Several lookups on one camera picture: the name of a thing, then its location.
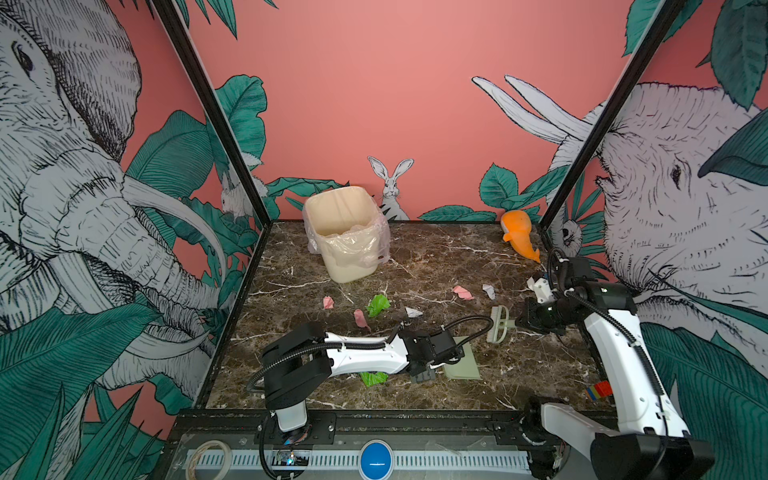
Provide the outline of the orange carrot plush toy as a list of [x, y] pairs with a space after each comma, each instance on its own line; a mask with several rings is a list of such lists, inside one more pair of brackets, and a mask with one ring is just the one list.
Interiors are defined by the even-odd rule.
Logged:
[[505, 212], [500, 219], [503, 241], [524, 258], [541, 263], [540, 251], [533, 247], [531, 233], [533, 229], [529, 215], [522, 210]]

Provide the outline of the right black frame post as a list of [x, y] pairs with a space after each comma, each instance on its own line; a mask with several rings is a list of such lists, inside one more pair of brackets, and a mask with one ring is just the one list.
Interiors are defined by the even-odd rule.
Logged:
[[634, 86], [645, 72], [684, 6], [685, 1], [683, 0], [661, 1], [658, 4], [640, 38], [637, 48], [607, 99], [602, 113], [584, 141], [554, 199], [549, 203], [545, 214], [542, 216], [539, 222], [539, 231], [541, 233], [545, 233], [554, 223], [561, 207], [566, 202], [590, 161], [594, 158], [598, 146], [621, 112]]

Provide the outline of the cream plastic trash bin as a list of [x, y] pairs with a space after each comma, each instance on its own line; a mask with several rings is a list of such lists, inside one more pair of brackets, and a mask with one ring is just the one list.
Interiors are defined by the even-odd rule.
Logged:
[[304, 203], [308, 250], [322, 257], [339, 284], [373, 274], [390, 260], [390, 228], [368, 192], [346, 186], [311, 196]]

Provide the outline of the pink paper scrap centre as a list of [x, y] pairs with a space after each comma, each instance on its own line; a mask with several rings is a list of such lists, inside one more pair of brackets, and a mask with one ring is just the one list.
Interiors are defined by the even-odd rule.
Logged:
[[368, 329], [369, 328], [369, 326], [367, 324], [367, 320], [365, 318], [365, 314], [364, 314], [364, 312], [362, 310], [356, 309], [353, 312], [353, 318], [354, 318], [355, 324], [359, 328], [361, 328], [361, 329]]

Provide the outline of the black frame post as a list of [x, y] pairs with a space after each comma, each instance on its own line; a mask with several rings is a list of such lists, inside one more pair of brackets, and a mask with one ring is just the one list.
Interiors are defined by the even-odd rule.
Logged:
[[210, 120], [222, 148], [232, 164], [235, 173], [248, 197], [248, 203], [253, 208], [256, 218], [262, 226], [270, 227], [272, 220], [253, 183], [253, 177], [247, 169], [242, 151], [235, 138], [231, 125], [212, 87], [210, 78], [204, 69], [197, 53], [178, 5], [174, 1], [153, 0], [151, 2], [158, 14], [164, 30], [172, 43], [174, 50], [184, 67], [198, 99], [200, 100], [207, 118]]
[[561, 207], [566, 202], [590, 161], [594, 158], [598, 146], [621, 112], [634, 86], [645, 72], [684, 6], [685, 1], [683, 0], [661, 1], [658, 4], [640, 38], [637, 48], [607, 99], [602, 113], [584, 141], [554, 199], [549, 203], [545, 214], [542, 216], [539, 222], [539, 231], [541, 233], [545, 233], [554, 223]]

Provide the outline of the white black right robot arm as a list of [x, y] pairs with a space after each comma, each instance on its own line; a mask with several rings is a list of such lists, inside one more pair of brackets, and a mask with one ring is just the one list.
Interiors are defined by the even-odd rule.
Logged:
[[553, 438], [583, 455], [599, 479], [700, 479], [715, 464], [712, 446], [693, 438], [667, 394], [641, 334], [637, 308], [615, 283], [573, 280], [565, 289], [529, 279], [535, 296], [516, 324], [555, 332], [581, 324], [592, 338], [611, 386], [617, 427], [611, 430], [569, 405], [530, 398], [520, 420], [523, 439]]

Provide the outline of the pink paper scrap right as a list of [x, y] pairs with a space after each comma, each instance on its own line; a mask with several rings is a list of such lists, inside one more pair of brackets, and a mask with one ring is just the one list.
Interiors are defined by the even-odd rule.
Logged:
[[474, 296], [471, 294], [471, 292], [462, 286], [457, 285], [452, 289], [452, 291], [462, 300], [469, 301], [474, 299]]

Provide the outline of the left black frame post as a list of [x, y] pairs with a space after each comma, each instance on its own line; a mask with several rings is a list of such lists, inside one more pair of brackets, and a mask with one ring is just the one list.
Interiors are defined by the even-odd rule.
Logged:
[[256, 218], [262, 226], [270, 227], [272, 220], [253, 183], [253, 177], [247, 169], [242, 151], [235, 138], [231, 125], [212, 87], [210, 78], [204, 69], [197, 53], [178, 5], [174, 1], [153, 0], [151, 2], [158, 14], [164, 30], [172, 43], [174, 50], [184, 67], [198, 99], [200, 100], [207, 118], [210, 120], [222, 148], [232, 164], [235, 173], [248, 197], [248, 203], [253, 208]]

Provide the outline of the green paper scrap centre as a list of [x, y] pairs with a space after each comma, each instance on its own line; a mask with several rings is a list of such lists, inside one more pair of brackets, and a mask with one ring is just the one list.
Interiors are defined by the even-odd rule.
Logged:
[[385, 294], [377, 294], [369, 301], [366, 310], [369, 317], [375, 318], [390, 307], [391, 303], [388, 297]]

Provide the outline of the blue round button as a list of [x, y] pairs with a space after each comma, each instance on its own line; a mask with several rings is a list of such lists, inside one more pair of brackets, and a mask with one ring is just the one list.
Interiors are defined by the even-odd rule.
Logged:
[[382, 440], [371, 440], [361, 449], [358, 470], [363, 480], [387, 480], [394, 470], [394, 453]]

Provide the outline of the grey paper scrap right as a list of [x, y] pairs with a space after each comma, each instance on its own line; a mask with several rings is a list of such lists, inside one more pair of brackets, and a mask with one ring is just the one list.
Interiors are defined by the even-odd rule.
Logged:
[[489, 299], [495, 300], [496, 299], [496, 291], [495, 288], [490, 284], [483, 284], [482, 285], [483, 291], [486, 293]]

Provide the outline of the pale green dustpan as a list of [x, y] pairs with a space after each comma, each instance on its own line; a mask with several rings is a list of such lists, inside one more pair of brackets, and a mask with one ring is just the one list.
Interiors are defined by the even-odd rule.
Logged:
[[481, 375], [470, 343], [463, 346], [464, 356], [456, 364], [443, 366], [444, 374], [449, 380], [480, 380]]

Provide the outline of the black front mounting rail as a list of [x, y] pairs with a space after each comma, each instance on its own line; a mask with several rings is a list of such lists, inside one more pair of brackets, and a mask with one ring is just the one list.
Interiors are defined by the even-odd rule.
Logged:
[[[266, 416], [258, 409], [187, 409], [176, 418], [171, 442], [208, 435], [240, 435], [259, 440]], [[380, 435], [491, 436], [499, 445], [529, 447], [530, 440], [549, 444], [555, 437], [535, 426], [532, 417], [516, 410], [330, 410], [308, 412], [308, 433], [300, 445], [331, 445], [344, 436], [372, 439]]]

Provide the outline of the pale green hand brush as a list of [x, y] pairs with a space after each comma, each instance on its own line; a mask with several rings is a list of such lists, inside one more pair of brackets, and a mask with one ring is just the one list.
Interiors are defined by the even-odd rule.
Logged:
[[509, 309], [503, 305], [493, 306], [490, 317], [493, 325], [487, 332], [486, 341], [490, 344], [501, 344], [509, 330], [515, 328], [515, 320], [511, 318]]

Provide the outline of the green paper scrap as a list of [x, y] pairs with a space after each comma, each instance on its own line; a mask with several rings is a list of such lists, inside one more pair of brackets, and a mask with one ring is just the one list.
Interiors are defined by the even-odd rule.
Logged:
[[375, 318], [390, 307], [391, 303], [388, 297], [385, 294], [377, 294], [369, 301], [366, 310], [369, 317]]
[[384, 384], [388, 380], [389, 375], [383, 372], [362, 372], [360, 373], [360, 378], [366, 387], [372, 387]]

